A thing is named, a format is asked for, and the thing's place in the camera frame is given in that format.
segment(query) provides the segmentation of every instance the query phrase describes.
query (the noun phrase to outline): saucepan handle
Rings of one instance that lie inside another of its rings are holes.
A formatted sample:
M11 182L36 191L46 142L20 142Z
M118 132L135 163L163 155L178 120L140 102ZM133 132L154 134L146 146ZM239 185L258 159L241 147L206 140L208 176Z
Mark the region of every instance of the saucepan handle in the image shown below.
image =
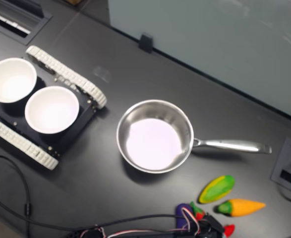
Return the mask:
M260 154L272 153L269 145L245 140L199 140L194 138L193 148L195 147L213 147Z

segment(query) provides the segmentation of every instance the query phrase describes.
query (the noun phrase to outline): white bowl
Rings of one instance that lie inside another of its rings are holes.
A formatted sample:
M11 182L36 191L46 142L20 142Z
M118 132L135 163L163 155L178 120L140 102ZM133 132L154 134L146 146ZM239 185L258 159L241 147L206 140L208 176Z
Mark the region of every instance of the white bowl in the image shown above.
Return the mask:
M0 61L0 102L14 103L29 95L36 84L35 67L25 59Z
M55 134L70 127L79 113L79 101L69 89L52 86L34 93L25 107L25 118L32 129Z

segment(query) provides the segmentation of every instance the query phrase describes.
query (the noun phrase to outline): dark countertop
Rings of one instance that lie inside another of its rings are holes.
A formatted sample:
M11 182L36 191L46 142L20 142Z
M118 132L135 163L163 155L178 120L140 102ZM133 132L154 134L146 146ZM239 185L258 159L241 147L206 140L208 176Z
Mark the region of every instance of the dark countertop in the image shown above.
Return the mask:
M270 175L291 121L230 91L163 56L148 54L117 32L77 13L58 1L43 1L54 16L31 42L91 79L108 98L100 111L50 172L0 139L0 153L12 151L25 173L34 206L32 219L61 226L86 226L146 214L174 212L177 204L197 199L213 178L236 178L229 198L267 203L250 216L220 222L236 225L232 238L291 238L291 202L283 198ZM0 60L23 56L26 46L0 34ZM95 77L101 66L111 74L108 82ZM162 99L179 106L189 117L195 136L202 139L245 139L268 143L271 155L208 151L191 154L173 172L148 175L137 172L120 156L116 126L133 104ZM0 161L0 200L22 213L25 194L15 172ZM23 233L25 223L0 208L0 218ZM106 229L174 227L173 219L151 219ZM65 232L31 226L32 237L55 238Z

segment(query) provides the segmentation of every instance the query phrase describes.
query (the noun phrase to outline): white wall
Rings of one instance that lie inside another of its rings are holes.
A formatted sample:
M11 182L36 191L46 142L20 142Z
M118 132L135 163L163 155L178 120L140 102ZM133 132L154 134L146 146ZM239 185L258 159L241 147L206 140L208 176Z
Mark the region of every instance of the white wall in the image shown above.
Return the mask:
M111 25L291 115L291 0L109 0Z

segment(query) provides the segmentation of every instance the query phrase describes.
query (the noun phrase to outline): stainless steel saucepan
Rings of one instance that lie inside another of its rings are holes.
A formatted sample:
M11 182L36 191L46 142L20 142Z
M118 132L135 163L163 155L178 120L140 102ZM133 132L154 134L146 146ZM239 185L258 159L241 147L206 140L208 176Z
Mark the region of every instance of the stainless steel saucepan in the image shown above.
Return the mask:
M138 170L160 174L180 166L193 147L270 154L271 147L243 140L200 140L185 113L161 100L140 102L122 116L116 131L119 150Z

